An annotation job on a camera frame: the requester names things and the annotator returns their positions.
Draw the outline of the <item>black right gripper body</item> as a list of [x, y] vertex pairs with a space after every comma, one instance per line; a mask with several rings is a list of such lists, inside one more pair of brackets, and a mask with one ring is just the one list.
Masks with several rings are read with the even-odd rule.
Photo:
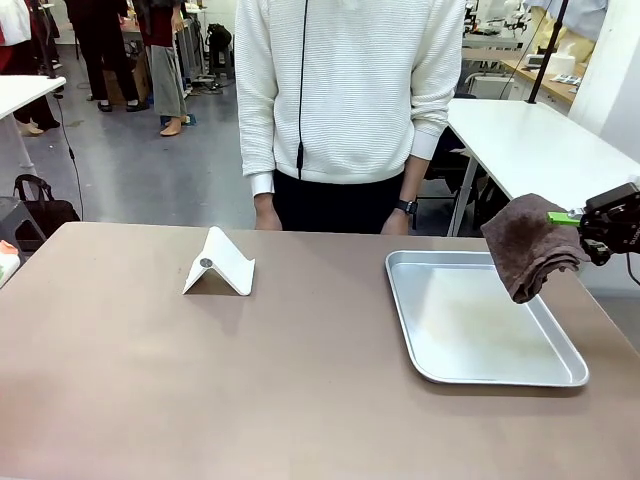
[[584, 247], [601, 244], [613, 254], [638, 254], [639, 187], [627, 182], [589, 198], [579, 234]]

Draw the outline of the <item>person's left hand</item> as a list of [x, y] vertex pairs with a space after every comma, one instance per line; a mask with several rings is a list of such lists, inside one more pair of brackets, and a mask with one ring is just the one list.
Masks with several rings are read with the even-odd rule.
[[394, 210], [385, 221], [382, 235], [408, 235], [410, 227], [410, 216], [403, 211]]

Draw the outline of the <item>person's right hand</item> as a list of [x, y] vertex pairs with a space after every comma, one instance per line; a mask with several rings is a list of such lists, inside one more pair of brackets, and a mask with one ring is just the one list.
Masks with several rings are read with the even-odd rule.
[[282, 224], [273, 204], [272, 193], [254, 196], [255, 228], [257, 230], [281, 231]]

